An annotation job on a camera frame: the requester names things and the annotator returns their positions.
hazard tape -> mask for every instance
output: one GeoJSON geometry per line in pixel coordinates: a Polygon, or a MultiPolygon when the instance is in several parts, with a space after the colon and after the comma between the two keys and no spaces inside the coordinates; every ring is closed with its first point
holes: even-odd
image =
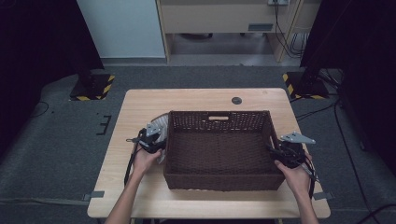
{"type": "Polygon", "coordinates": [[[71,101],[90,101],[90,100],[103,100],[106,98],[108,92],[110,91],[111,88],[111,84],[113,84],[113,80],[114,80],[115,76],[110,76],[108,78],[107,84],[105,86],[105,88],[103,89],[103,93],[101,95],[97,95],[97,96],[76,96],[73,98],[70,98],[71,101]]]}
{"type": "Polygon", "coordinates": [[[326,96],[321,96],[321,95],[299,95],[299,94],[296,94],[294,92],[293,86],[290,83],[288,74],[283,74],[282,77],[283,77],[283,81],[285,81],[286,87],[288,88],[288,92],[289,92],[289,95],[290,95],[291,99],[306,98],[306,99],[319,100],[319,99],[326,99],[327,98],[326,96]]]}

human hand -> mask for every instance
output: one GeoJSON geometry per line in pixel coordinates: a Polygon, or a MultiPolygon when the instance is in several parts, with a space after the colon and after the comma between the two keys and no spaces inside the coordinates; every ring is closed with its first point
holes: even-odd
{"type": "Polygon", "coordinates": [[[141,146],[137,147],[136,157],[134,158],[134,169],[133,173],[139,173],[144,175],[146,171],[151,167],[157,158],[161,156],[162,150],[158,150],[156,153],[150,154],[141,146]]]}
{"type": "MultiPolygon", "coordinates": [[[[305,156],[312,161],[311,155],[305,152],[305,156]]],[[[302,165],[293,169],[280,161],[275,161],[275,165],[285,175],[286,182],[294,195],[308,194],[310,177],[302,165]]]]}

white panel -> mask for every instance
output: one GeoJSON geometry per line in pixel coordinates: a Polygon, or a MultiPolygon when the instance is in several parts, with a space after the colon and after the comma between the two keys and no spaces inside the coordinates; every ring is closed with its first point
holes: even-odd
{"type": "Polygon", "coordinates": [[[78,0],[102,58],[164,58],[154,0],[78,0]]]}

black curtain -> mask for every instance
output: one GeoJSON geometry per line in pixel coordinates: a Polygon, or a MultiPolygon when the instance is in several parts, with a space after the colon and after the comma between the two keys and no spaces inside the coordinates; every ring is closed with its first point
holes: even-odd
{"type": "Polygon", "coordinates": [[[337,91],[361,147],[377,152],[394,174],[395,36],[394,0],[322,0],[301,63],[343,69],[337,91]]]}
{"type": "Polygon", "coordinates": [[[0,0],[0,157],[45,85],[103,68],[76,0],[0,0]]]}

wall outlet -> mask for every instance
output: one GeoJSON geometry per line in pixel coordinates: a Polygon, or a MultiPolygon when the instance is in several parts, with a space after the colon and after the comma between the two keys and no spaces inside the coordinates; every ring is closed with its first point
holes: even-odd
{"type": "Polygon", "coordinates": [[[274,6],[276,2],[279,6],[288,6],[290,0],[268,0],[268,6],[274,6]]]}

